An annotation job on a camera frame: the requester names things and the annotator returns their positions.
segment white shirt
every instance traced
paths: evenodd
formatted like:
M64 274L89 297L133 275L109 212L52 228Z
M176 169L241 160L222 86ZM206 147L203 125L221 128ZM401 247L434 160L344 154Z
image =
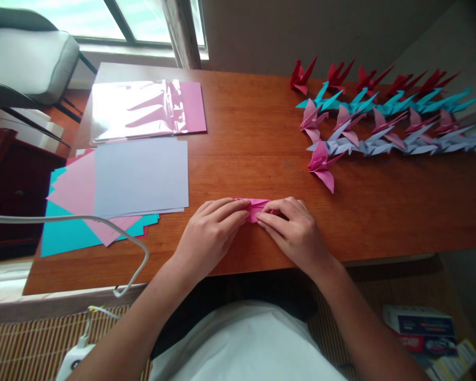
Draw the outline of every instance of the white shirt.
M153 361L150 381L345 380L307 325L264 302L228 304Z

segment curtain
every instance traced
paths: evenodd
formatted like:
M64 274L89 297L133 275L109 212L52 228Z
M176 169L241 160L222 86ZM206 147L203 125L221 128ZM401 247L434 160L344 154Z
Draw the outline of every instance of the curtain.
M155 0L162 5L176 64L183 69L201 69L190 0Z

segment window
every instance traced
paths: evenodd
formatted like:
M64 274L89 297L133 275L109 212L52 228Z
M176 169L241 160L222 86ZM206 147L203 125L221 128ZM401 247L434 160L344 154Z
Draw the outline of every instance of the window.
M205 46L198 0L190 0L197 43ZM171 45L158 0L0 0L0 7L40 13L79 42Z

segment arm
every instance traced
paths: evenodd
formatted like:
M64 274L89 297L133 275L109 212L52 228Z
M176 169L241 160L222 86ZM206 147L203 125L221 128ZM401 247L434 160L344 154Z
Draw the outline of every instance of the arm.
M227 253L249 202L224 198L203 204L173 256L68 379L139 379L167 319Z
M268 214L277 211L288 221ZM328 301L338 328L364 380L428 380L374 314L344 266L326 249L321 232L305 204L292 197L268 203L259 224L280 249L317 285Z

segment forearm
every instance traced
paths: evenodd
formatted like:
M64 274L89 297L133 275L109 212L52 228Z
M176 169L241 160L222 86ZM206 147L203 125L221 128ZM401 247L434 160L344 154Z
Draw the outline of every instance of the forearm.
M139 379L162 327L194 286L180 271L176 258L166 262L69 380Z
M428 377L378 319L337 260L314 277L332 310L354 365L364 380Z

